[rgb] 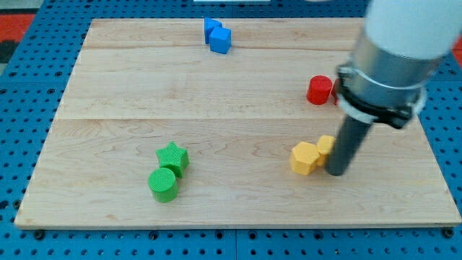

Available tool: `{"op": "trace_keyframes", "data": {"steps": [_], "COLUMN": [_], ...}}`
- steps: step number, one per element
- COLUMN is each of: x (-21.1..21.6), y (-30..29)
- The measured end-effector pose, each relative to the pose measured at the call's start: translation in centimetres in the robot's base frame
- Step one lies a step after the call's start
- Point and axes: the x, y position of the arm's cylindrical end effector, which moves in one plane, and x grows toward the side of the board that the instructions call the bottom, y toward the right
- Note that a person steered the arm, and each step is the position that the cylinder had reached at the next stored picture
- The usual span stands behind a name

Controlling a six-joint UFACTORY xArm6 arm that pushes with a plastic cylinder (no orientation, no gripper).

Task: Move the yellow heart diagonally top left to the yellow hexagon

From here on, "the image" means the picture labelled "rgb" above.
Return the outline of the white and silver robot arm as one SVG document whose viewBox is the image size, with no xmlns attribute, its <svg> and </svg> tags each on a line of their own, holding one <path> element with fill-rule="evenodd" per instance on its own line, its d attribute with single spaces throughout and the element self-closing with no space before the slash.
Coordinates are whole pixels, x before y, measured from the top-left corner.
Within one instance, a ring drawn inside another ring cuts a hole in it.
<svg viewBox="0 0 462 260">
<path fill-rule="evenodd" d="M 403 128 L 425 106 L 425 85 L 461 34 L 461 0 L 372 0 L 347 62 L 339 106 L 364 124 Z"/>
</svg>

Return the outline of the red block behind arm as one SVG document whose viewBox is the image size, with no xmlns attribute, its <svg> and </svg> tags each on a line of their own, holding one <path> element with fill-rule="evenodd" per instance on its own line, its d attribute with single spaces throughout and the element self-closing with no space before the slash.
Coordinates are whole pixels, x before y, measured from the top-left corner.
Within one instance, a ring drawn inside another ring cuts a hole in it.
<svg viewBox="0 0 462 260">
<path fill-rule="evenodd" d="M 331 96 L 333 97 L 334 99 L 334 105 L 338 105 L 339 104 L 339 97 L 337 95 L 337 90 L 336 88 L 339 86 L 339 79 L 336 79 L 333 83 L 333 87 L 331 89 Z"/>
</svg>

